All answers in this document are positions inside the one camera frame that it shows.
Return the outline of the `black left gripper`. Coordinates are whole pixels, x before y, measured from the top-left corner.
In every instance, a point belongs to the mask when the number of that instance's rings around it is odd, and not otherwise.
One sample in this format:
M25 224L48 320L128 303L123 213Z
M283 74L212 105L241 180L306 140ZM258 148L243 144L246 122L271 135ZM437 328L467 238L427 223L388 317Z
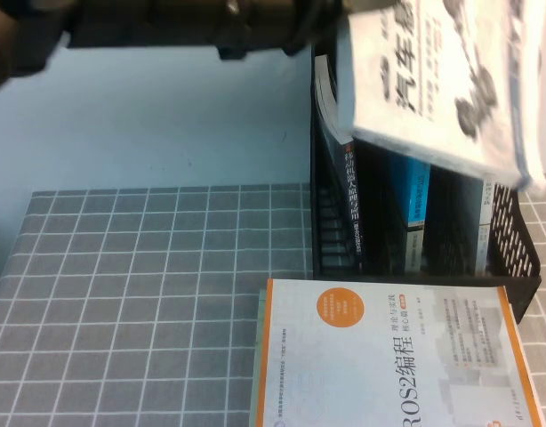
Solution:
M221 7L212 35L221 60L276 49L294 56L353 11L351 1L222 1Z

